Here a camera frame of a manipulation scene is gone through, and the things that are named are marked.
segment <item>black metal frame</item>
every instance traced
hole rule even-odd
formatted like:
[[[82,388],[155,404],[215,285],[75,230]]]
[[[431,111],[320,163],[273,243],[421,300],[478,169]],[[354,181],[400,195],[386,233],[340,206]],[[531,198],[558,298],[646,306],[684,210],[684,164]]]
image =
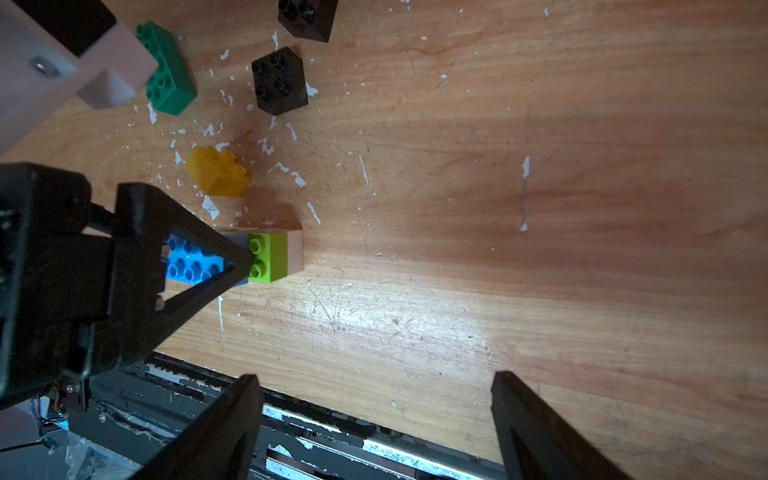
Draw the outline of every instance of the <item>black metal frame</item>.
[[[491,412],[509,478],[629,480],[512,372],[497,372]]]
[[[223,257],[225,268],[163,303],[171,233]],[[145,357],[246,278],[251,261],[151,185],[118,185],[110,214],[91,203],[82,174],[0,165],[0,409],[56,379],[74,384],[70,406],[87,408],[89,376]]]

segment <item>scratch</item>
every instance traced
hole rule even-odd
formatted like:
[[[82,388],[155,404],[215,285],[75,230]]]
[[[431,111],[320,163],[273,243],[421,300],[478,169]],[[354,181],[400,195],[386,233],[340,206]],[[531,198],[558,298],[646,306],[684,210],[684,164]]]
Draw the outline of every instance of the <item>scratch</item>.
[[[331,318],[331,315],[328,314],[328,310],[326,310],[326,306],[323,305],[323,302],[320,301],[320,298],[318,298],[317,293],[315,293],[314,290],[312,290],[311,288],[310,288],[310,292],[315,296],[315,300],[317,300],[317,303],[320,304],[320,307],[323,309],[323,312],[326,313],[326,316],[328,317],[328,321],[330,321],[331,325],[333,325],[333,331],[338,332],[339,330],[336,329],[336,322],[334,322],[333,319]]]
[[[411,58],[411,51],[406,47],[406,43],[402,40],[402,35],[399,33],[397,34],[398,37],[400,37],[400,43],[402,43],[402,47],[406,50],[406,54],[408,54],[408,59],[411,61],[411,68],[413,68],[413,74],[416,74],[416,67],[413,66],[413,58]]]
[[[370,185],[371,183],[368,181],[368,172],[366,172],[366,165],[362,162],[362,155],[358,154],[358,157],[360,157],[360,166],[362,166],[362,176],[366,179],[366,183]]]

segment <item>lime green lego brick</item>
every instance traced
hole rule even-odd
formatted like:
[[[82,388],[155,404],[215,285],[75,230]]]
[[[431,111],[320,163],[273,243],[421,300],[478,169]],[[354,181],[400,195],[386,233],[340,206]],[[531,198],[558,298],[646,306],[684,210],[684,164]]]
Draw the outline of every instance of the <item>lime green lego brick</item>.
[[[272,283],[288,276],[287,232],[249,233],[248,248],[253,253],[248,280]]]

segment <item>lego stud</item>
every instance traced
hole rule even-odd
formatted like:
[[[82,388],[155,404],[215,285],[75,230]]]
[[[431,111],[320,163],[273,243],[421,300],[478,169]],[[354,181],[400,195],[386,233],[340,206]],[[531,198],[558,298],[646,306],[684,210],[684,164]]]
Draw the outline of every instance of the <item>lego stud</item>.
[[[192,280],[199,280],[200,275],[202,274],[203,269],[200,267],[200,264],[198,262],[192,263],[192,266],[188,266],[184,269],[184,278],[186,278],[188,281]]]
[[[261,260],[256,260],[253,265],[250,266],[250,275],[253,278],[260,278],[266,273],[266,267]]]
[[[299,2],[299,13],[304,17],[304,21],[308,24],[312,24],[315,21],[315,8],[311,3],[306,0]]]
[[[168,275],[171,278],[179,278],[184,273],[184,262],[177,260],[176,263],[168,265]]]
[[[282,78],[275,78],[275,83],[273,86],[275,87],[275,90],[277,90],[282,96],[287,97],[290,95],[290,84]]]
[[[270,55],[270,63],[274,68],[282,69],[286,66],[286,59],[279,52]]]
[[[264,237],[261,235],[253,235],[248,242],[248,250],[254,255],[261,253],[264,249]]]
[[[208,280],[208,279],[210,279],[212,276],[216,275],[217,273],[219,273],[219,267],[218,267],[218,266],[216,266],[216,265],[211,265],[211,266],[208,268],[208,270],[205,270],[205,271],[202,273],[201,279],[202,279],[203,281],[205,281],[205,280]]]
[[[272,95],[270,94],[270,91],[266,89],[264,85],[257,85],[256,86],[256,98],[261,98],[262,100],[269,101],[272,98]]]
[[[277,2],[277,8],[292,22],[299,17],[299,9],[292,2],[281,0]]]
[[[266,65],[262,61],[255,61],[250,65],[250,69],[253,73],[257,75],[262,75],[266,73]]]
[[[187,255],[191,255],[193,253],[200,252],[200,248],[195,245],[194,243],[190,243],[188,240],[184,241],[184,251],[187,252]]]

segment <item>lego brick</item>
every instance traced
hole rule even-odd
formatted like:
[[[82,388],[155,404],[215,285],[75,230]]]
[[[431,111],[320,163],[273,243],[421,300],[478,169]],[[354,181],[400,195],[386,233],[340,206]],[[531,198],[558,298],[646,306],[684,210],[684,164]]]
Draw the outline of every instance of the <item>lego brick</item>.
[[[309,103],[301,58],[288,47],[253,61],[254,91],[258,107],[272,115]]]
[[[170,256],[164,260],[168,265],[165,278],[197,285],[224,269],[224,260],[221,257],[199,248],[188,240],[171,235],[167,244],[170,247]],[[236,286],[246,283],[247,278]]]
[[[253,253],[253,265],[248,280],[272,283],[288,276],[288,235],[286,232],[248,234],[248,249]]]
[[[221,233],[234,243],[251,248],[253,269],[249,280],[252,282],[272,283],[303,268],[301,230],[270,228]]]
[[[184,167],[206,195],[239,197],[250,184],[245,168],[229,151],[195,147]]]
[[[280,0],[279,21],[294,37],[328,42],[339,0]]]
[[[136,36],[160,67],[147,82],[147,98],[157,111],[179,115],[197,97],[173,35],[154,22],[136,27]]]

